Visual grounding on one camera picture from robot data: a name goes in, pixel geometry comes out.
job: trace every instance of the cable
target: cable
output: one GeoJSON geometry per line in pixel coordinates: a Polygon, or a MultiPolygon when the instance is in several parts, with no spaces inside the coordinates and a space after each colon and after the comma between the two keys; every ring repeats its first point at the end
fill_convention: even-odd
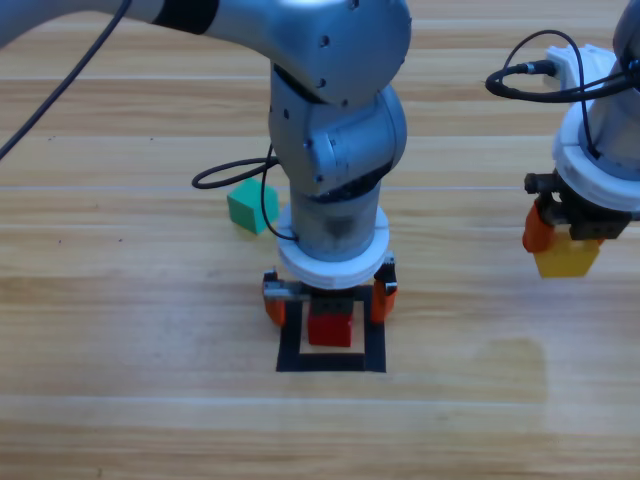
{"type": "MultiPolygon", "coordinates": [[[[504,77],[507,76],[507,74],[509,73],[509,65],[511,64],[511,60],[513,60],[513,57],[516,56],[516,54],[520,51],[520,49],[524,47],[527,43],[529,43],[531,40],[533,40],[534,38],[541,37],[543,35],[556,35],[563,38],[569,43],[569,45],[571,46],[571,48],[576,54],[576,59],[578,60],[578,74],[580,77],[580,88],[578,91],[580,92],[580,94],[584,95],[585,83],[584,83],[584,65],[582,63],[582,54],[580,53],[580,49],[578,48],[578,45],[573,40],[573,38],[571,38],[569,35],[559,30],[541,30],[539,32],[529,35],[527,38],[522,40],[509,54],[509,57],[507,58],[507,61],[504,64],[504,68],[502,69],[502,73],[498,76],[498,83],[504,86],[503,80],[504,80],[504,77]]],[[[600,152],[598,152],[598,150],[596,149],[595,145],[593,144],[593,139],[591,137],[591,128],[589,126],[589,114],[587,111],[587,101],[585,99],[582,99],[580,100],[580,103],[582,106],[582,118],[583,118],[584,131],[585,131],[586,140],[587,140],[587,149],[589,153],[591,153],[591,155],[593,155],[597,159],[597,158],[600,158],[601,155],[600,155],[600,152]]]]}
{"type": "Polygon", "coordinates": [[[271,223],[269,223],[269,219],[267,218],[267,209],[264,204],[264,190],[267,185],[267,172],[273,165],[278,163],[277,160],[272,159],[272,155],[273,155],[273,144],[269,145],[269,152],[267,153],[267,161],[265,162],[264,172],[262,172],[262,186],[260,187],[260,206],[262,207],[262,217],[264,218],[264,222],[267,224],[267,228],[276,237],[281,238],[283,240],[292,240],[294,242],[297,242],[298,236],[295,233],[293,237],[288,237],[287,235],[282,235],[281,233],[276,232],[276,230],[271,226],[271,223]]]}
{"type": "Polygon", "coordinates": [[[82,57],[80,62],[75,66],[75,68],[69,73],[67,78],[65,78],[62,83],[56,88],[49,98],[47,98],[42,105],[35,111],[35,113],[26,121],[26,123],[9,139],[9,141],[0,149],[0,161],[6,157],[6,155],[15,147],[22,138],[29,133],[29,131],[35,126],[36,123],[42,118],[42,116],[51,108],[58,98],[69,88],[69,86],[73,83],[73,81],[80,75],[80,72],[87,66],[87,64],[91,61],[91,59],[95,56],[95,54],[100,50],[104,42],[107,41],[109,36],[113,33],[115,28],[120,23],[120,20],[124,18],[131,6],[133,0],[123,0],[122,5],[114,15],[111,22],[107,25],[102,34],[98,37],[95,43],[91,46],[91,48],[87,51],[87,53],[82,57]]]}
{"type": "Polygon", "coordinates": [[[283,240],[291,240],[291,241],[297,242],[298,241],[297,235],[293,237],[289,237],[287,235],[283,235],[277,232],[276,229],[273,228],[273,226],[271,225],[271,222],[269,222],[269,218],[267,216],[267,208],[264,201],[265,190],[267,185],[267,172],[278,164],[279,164],[278,159],[273,158],[273,144],[272,144],[269,146],[269,151],[267,153],[266,158],[251,158],[248,160],[237,160],[235,162],[225,163],[224,165],[218,165],[217,167],[210,168],[196,175],[192,180],[191,185],[194,188],[197,188],[199,190],[212,190],[216,188],[228,187],[229,185],[242,182],[243,180],[246,180],[251,177],[255,177],[256,175],[262,173],[262,185],[260,187],[260,209],[262,210],[262,218],[264,219],[264,223],[267,225],[267,228],[269,229],[269,231],[273,233],[276,237],[281,238],[283,240]],[[202,183],[202,180],[204,180],[209,175],[213,175],[214,173],[219,173],[224,170],[229,170],[231,168],[240,167],[243,165],[255,165],[255,164],[262,164],[262,165],[258,168],[254,168],[253,170],[249,170],[248,172],[241,173],[240,175],[236,175],[234,177],[230,177],[217,182],[202,183]]]}

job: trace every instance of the black square frame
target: black square frame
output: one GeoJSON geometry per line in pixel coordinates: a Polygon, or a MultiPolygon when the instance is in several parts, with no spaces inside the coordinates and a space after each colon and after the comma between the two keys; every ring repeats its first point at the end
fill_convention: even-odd
{"type": "Polygon", "coordinates": [[[286,322],[280,333],[278,372],[377,372],[386,373],[384,324],[371,322],[373,287],[354,290],[354,301],[364,303],[364,353],[300,353],[302,302],[288,302],[286,322]]]}

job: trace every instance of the wood grain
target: wood grain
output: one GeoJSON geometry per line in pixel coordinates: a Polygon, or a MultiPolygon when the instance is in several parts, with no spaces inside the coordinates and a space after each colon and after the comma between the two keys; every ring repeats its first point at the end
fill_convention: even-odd
{"type": "MultiPolygon", "coordinates": [[[[411,2],[395,81],[411,136],[381,198],[401,282],[384,375],[276,373],[275,240],[190,187],[264,154],[268,62],[124,22],[0,165],[0,479],[640,478],[640,230],[586,279],[539,279],[521,185],[552,168],[564,108],[482,85],[536,30],[609,46],[625,4],[411,2]]],[[[0,52],[0,138],[107,20],[0,52]]],[[[269,182],[286,203],[282,172],[269,182]]]]}

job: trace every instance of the yellow block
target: yellow block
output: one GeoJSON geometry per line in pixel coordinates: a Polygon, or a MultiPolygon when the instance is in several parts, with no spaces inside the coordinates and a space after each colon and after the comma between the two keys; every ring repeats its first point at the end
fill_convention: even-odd
{"type": "Polygon", "coordinates": [[[534,254],[542,278],[584,277],[600,253],[597,240],[573,241],[568,232],[557,232],[553,246],[534,254]]]}

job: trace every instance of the green block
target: green block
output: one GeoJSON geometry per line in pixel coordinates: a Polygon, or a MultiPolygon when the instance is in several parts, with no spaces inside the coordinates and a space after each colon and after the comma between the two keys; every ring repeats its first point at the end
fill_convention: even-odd
{"type": "MultiPolygon", "coordinates": [[[[260,206],[261,186],[260,182],[249,178],[227,195],[231,221],[256,235],[259,235],[267,228],[262,216],[262,207],[260,206]]],[[[264,205],[267,210],[267,218],[273,224],[280,214],[278,192],[268,185],[264,190],[264,205]]]]}

